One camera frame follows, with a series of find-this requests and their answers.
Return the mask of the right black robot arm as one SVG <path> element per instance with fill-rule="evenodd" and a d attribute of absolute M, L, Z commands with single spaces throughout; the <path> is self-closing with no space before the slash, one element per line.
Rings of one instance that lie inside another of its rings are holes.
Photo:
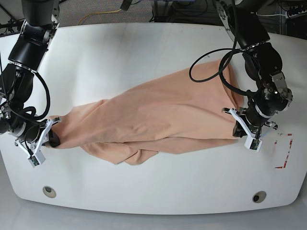
<path fill-rule="evenodd" d="M 18 40 L 9 55 L 9 64 L 1 69 L 0 132 L 17 138 L 17 146 L 23 147 L 34 165 L 39 164 L 38 153 L 42 146 L 52 148 L 60 144 L 51 127 L 59 118 L 47 119 L 50 110 L 50 92 L 38 68 L 59 26 L 58 0 L 23 0 L 25 20 Z M 37 115 L 33 106 L 25 107 L 37 77 L 46 92 L 46 108 Z"/>

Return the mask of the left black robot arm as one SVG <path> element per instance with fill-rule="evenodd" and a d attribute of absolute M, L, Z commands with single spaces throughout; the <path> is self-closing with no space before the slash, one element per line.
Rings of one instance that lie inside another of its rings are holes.
<path fill-rule="evenodd" d="M 215 2 L 219 17 L 233 40 L 232 48 L 222 58 L 218 71 L 202 79 L 209 81 L 219 76 L 222 84 L 241 96 L 248 98 L 247 108 L 240 109 L 237 115 L 243 120 L 236 122 L 233 136 L 247 135 L 245 128 L 260 137 L 261 128 L 268 126 L 269 119 L 278 112 L 286 110 L 293 100 L 282 72 L 283 63 L 279 53 L 269 42 L 270 37 L 259 21 L 257 11 L 264 5 L 263 0 L 217 0 Z M 245 70 L 256 82 L 257 91 L 243 91 L 225 78 L 223 71 L 233 55 L 242 53 Z"/>

